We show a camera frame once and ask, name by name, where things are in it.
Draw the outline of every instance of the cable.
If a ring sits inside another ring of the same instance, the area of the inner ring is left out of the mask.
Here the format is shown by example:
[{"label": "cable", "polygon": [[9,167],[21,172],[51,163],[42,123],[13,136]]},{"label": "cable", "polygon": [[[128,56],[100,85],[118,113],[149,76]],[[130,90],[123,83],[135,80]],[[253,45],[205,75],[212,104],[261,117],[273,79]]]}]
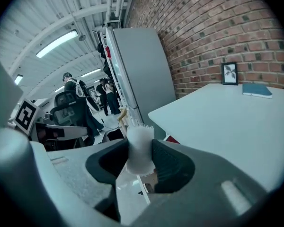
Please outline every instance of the cable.
[{"label": "cable", "polygon": [[[99,114],[99,112],[97,112],[97,114],[99,115],[99,117],[100,117],[100,119],[101,119],[101,121],[102,121],[102,123],[104,124],[104,126],[105,127],[107,127],[106,125],[105,125],[105,123],[104,123],[104,120],[102,119],[102,117],[100,116],[100,114]],[[120,128],[120,122],[119,122],[119,124],[118,124],[118,126],[116,127],[116,128],[110,128],[110,127],[107,127],[107,128],[109,128],[109,129],[111,129],[111,130],[115,130],[115,129],[118,129],[118,128]]]}]

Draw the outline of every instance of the blue book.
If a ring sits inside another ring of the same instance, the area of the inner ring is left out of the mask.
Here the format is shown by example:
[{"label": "blue book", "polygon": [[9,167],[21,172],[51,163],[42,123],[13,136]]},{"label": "blue book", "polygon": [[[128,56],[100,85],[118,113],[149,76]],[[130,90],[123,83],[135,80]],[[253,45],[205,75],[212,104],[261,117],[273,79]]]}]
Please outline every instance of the blue book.
[{"label": "blue book", "polygon": [[243,84],[243,95],[273,98],[268,88],[261,84]]}]

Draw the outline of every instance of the fluorescent ceiling light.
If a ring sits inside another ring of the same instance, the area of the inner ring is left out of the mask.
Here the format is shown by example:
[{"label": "fluorescent ceiling light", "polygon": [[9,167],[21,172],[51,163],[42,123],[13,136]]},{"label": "fluorescent ceiling light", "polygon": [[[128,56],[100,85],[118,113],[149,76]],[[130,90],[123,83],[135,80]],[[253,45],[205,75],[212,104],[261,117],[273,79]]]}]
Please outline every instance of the fluorescent ceiling light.
[{"label": "fluorescent ceiling light", "polygon": [[16,79],[15,79],[15,84],[18,85],[20,83],[20,81],[22,80],[23,76],[22,75],[17,75]]},{"label": "fluorescent ceiling light", "polygon": [[88,76],[88,75],[90,75],[90,74],[92,74],[92,73],[98,72],[98,71],[101,71],[101,69],[99,68],[99,69],[97,69],[97,70],[93,70],[93,71],[91,71],[91,72],[89,72],[89,73],[84,74],[82,77],[86,77],[86,76]]},{"label": "fluorescent ceiling light", "polygon": [[64,86],[58,88],[57,90],[55,90],[55,93],[58,92],[58,91],[60,91],[60,90],[63,89],[63,88],[64,88]]},{"label": "fluorescent ceiling light", "polygon": [[77,36],[78,36],[78,33],[77,33],[76,30],[72,30],[72,31],[68,32],[67,34],[62,35],[60,38],[51,42],[48,46],[46,46],[40,52],[38,52],[36,57],[42,58],[43,56],[45,56],[47,53],[49,53],[51,50],[53,50],[57,46],[61,45],[62,43],[66,42],[70,39],[73,39],[74,37],[77,37]]}]

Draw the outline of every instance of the black shirt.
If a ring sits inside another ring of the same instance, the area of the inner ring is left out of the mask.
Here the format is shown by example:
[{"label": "black shirt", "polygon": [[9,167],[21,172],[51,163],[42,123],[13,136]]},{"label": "black shirt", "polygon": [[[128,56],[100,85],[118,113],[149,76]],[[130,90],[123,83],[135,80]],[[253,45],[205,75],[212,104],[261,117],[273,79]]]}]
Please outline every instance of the black shirt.
[{"label": "black shirt", "polygon": [[97,87],[96,87],[96,90],[102,94],[102,95],[106,95],[106,92],[104,91],[103,87],[102,87],[102,84],[99,84]]},{"label": "black shirt", "polygon": [[65,83],[64,85],[64,91],[68,91],[68,90],[76,90],[76,83],[72,82],[72,81],[68,81]]}]

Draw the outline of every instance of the black pants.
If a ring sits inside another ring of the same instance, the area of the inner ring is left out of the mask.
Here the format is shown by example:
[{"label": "black pants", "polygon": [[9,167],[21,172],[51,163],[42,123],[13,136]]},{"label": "black pants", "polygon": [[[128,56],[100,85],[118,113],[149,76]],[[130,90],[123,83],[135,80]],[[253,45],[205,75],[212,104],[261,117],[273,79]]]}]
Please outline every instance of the black pants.
[{"label": "black pants", "polygon": [[120,110],[118,107],[117,99],[115,98],[113,93],[107,93],[107,101],[112,114],[119,114]]},{"label": "black pants", "polygon": [[86,123],[88,125],[88,135],[93,135],[93,136],[99,135],[99,132],[97,130],[103,129],[104,126],[94,118],[87,105],[86,105],[86,115],[87,115]]},{"label": "black pants", "polygon": [[101,101],[101,104],[103,105],[105,115],[108,115],[108,111],[107,111],[107,96],[106,95],[101,95],[100,96],[100,101]]}]

